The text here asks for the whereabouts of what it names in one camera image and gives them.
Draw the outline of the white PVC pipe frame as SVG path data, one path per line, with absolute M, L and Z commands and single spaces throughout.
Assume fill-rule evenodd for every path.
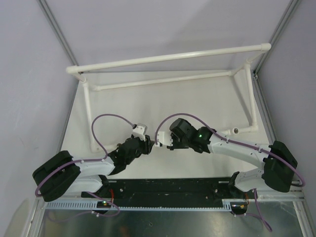
M 255 103 L 255 97 L 254 97 L 254 89 L 252 85 L 250 69 L 251 69 L 252 62 L 255 61 L 262 54 L 265 54 L 266 52 L 268 52 L 271 49 L 271 47 L 272 46 L 270 43 L 262 43 L 258 45 L 239 46 L 239 47 L 186 52 L 186 53 L 169 54 L 169 55 L 161 55 L 161 56 L 152 56 L 152 57 L 107 62 L 107 63 L 90 64 L 90 65 L 84 65 L 84 66 L 69 66 L 66 68 L 66 72 L 74 76 L 76 79 L 78 79 L 79 83 L 83 87 L 87 122 L 89 125 L 91 125 L 92 124 L 92 110 L 91 110 L 90 93 L 89 93 L 90 91 L 98 92 L 98 91 L 108 90 L 108 89 L 136 87 L 136 86 L 143 86 L 143 85 L 162 84 L 162 83 L 196 80 L 196 79 L 234 77 L 236 74 L 239 73 L 239 71 L 243 70 L 245 74 L 245 79 L 247 82 L 248 96 L 249 96 L 249 102 L 250 102 L 249 126 L 243 127 L 243 128 L 234 127 L 234 128 L 223 131 L 223 133 L 226 135 L 237 135 L 237 134 L 243 134 L 243 133 L 253 133 L 259 130 L 258 118 L 257 118 L 256 109 L 255 109 L 256 103 Z M 219 72 L 212 72 L 212 73 L 201 74 L 201 75 L 153 79 L 153 80 L 141 80 L 141 81 L 136 81 L 136 82 L 116 83 L 112 85 L 91 84 L 88 81 L 88 79 L 83 75 L 84 73 L 87 73 L 87 72 L 95 73 L 96 71 L 100 71 L 104 69 L 111 69 L 111 68 L 118 68 L 118 67 L 125 67 L 125 66 L 134 66 L 134 65 L 149 64 L 149 63 L 156 63 L 156 62 L 183 60 L 183 59 L 190 59 L 190 58 L 217 56 L 217 55 L 225 55 L 225 54 L 233 54 L 233 53 L 245 53 L 245 52 L 256 52 L 256 54 L 254 54 L 251 57 L 248 57 L 244 63 L 242 63 L 239 67 L 233 70 L 221 70 Z

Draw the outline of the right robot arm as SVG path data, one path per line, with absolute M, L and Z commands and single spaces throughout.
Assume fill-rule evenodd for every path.
M 174 149 L 191 148 L 197 153 L 213 153 L 239 159 L 256 168 L 247 172 L 235 172 L 229 182 L 228 192 L 239 198 L 252 189 L 271 188 L 287 193 L 292 185 L 297 161 L 284 143 L 272 145 L 233 141 L 222 133 L 203 126 L 195 129 L 187 120 L 178 118 L 169 127 Z

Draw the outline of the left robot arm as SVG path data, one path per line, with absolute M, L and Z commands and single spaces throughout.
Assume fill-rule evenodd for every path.
M 148 155 L 153 145 L 146 135 L 144 141 L 131 136 L 105 158 L 75 159 L 68 151 L 60 151 L 33 172 L 35 195 L 46 202 L 78 192 L 104 197 L 110 190 L 106 177 L 124 171 L 141 155 Z

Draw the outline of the white faucet with chrome knob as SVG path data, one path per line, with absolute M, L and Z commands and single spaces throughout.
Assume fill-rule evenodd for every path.
M 159 131 L 157 135 L 157 144 L 155 144 L 155 147 L 172 147 L 172 145 L 173 140 L 171 136 L 171 131 Z

